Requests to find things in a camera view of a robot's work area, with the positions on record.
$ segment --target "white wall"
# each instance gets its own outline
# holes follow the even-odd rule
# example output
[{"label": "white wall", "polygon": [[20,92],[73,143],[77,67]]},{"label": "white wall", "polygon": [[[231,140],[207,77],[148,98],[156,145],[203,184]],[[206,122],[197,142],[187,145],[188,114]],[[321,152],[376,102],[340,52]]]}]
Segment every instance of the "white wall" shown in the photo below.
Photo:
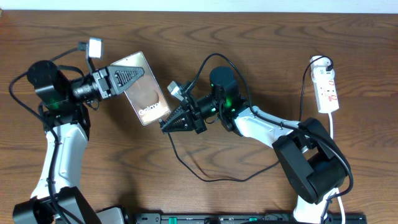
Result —
[{"label": "white wall", "polygon": [[398,0],[0,0],[2,9],[398,13]]}]

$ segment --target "wooden table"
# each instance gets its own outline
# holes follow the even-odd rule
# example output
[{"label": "wooden table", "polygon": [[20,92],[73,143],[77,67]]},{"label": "wooden table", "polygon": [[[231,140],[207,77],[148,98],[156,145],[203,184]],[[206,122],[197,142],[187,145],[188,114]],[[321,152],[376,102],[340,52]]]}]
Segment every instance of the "wooden table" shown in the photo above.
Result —
[{"label": "wooden table", "polygon": [[[9,82],[38,60],[49,59],[89,37],[104,40],[105,66],[143,51],[170,107],[167,85],[192,80],[207,55],[225,54],[244,73],[253,101],[264,111],[298,119],[302,73],[312,55],[333,58],[340,109],[333,113],[335,140],[351,164],[353,191],[347,212],[364,212],[369,223],[398,218],[398,16],[365,14],[49,12],[4,11],[0,18],[0,222],[12,222],[17,203],[29,199],[46,152],[42,124],[15,103]],[[87,72],[84,53],[58,61]],[[194,94],[209,92],[208,74],[226,65],[211,59]],[[75,74],[66,73],[70,78]],[[26,79],[16,95],[36,108],[39,98]],[[317,113],[307,78],[303,117]],[[115,204],[133,212],[263,213],[295,207],[296,194],[281,166],[246,183],[204,183],[175,158],[157,123],[143,127],[125,97],[90,110],[90,141],[83,158],[81,191],[95,210]],[[245,178],[276,161],[271,148],[226,132],[172,135],[183,160],[209,178]],[[338,212],[337,203],[331,210]]]}]

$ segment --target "green light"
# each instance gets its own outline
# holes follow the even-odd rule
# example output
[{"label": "green light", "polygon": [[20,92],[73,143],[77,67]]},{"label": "green light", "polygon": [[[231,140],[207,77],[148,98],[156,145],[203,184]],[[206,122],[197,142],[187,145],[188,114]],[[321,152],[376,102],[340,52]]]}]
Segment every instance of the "green light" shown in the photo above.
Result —
[{"label": "green light", "polygon": [[225,108],[230,108],[232,106],[232,99],[227,98],[226,103],[224,104]]},{"label": "green light", "polygon": [[53,110],[59,109],[61,102],[58,102],[57,99],[55,99],[55,98],[51,98],[51,99],[49,99],[49,101],[50,102],[48,104],[45,104],[46,107],[51,108]]},{"label": "green light", "polygon": [[170,218],[169,218],[169,224],[177,224],[177,218],[175,218],[175,217],[170,217]]}]

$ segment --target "power strip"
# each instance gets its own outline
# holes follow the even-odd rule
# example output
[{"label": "power strip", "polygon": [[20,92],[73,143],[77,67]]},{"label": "power strip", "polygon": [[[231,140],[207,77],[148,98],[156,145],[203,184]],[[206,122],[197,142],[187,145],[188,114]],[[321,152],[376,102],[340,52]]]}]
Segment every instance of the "power strip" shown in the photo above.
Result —
[{"label": "power strip", "polygon": [[[312,57],[310,62],[319,57],[321,56]],[[319,113],[331,113],[339,108],[335,85],[335,70],[326,70],[330,64],[330,60],[326,57],[311,64],[311,79],[315,89]]]}]

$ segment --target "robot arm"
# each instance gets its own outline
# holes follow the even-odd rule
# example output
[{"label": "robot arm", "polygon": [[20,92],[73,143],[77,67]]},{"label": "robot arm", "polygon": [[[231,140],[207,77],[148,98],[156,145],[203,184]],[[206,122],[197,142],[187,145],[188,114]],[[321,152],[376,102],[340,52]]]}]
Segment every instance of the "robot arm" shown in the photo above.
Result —
[{"label": "robot arm", "polygon": [[[91,126],[84,103],[92,107],[94,101],[99,103],[118,96],[144,75],[142,67],[107,66],[95,69],[91,58],[101,57],[101,44],[99,39],[90,39],[88,44],[78,45],[78,50],[86,51],[90,69],[88,75],[84,76],[75,67],[56,66],[52,61],[59,57],[36,62],[26,73],[28,81],[42,100],[39,111],[40,117],[48,124],[44,127],[47,153],[42,175],[31,199],[14,208],[15,223],[51,223],[53,216],[57,215],[54,202],[65,210],[63,213],[70,223],[124,223],[119,208],[96,214],[79,191],[81,161]],[[68,80],[61,71],[64,69],[79,72],[82,77]],[[58,137],[57,147],[51,131]]]},{"label": "robot arm", "polygon": [[[323,143],[303,134],[316,134],[324,139],[348,164],[327,130],[313,118],[302,123],[287,121],[267,114],[257,106],[250,108],[249,102],[239,93],[233,76],[229,67],[213,69],[210,73],[211,93],[199,100],[187,91],[189,82],[184,85],[172,82],[168,89],[180,101],[180,106],[165,121],[160,121],[162,131],[195,130],[199,134],[206,131],[204,119],[217,115],[227,131],[272,147],[297,194],[307,203],[321,203],[324,196],[341,186],[348,175],[339,159]],[[301,131],[283,128],[282,123]],[[318,153],[306,160],[303,153],[315,147]]]}]

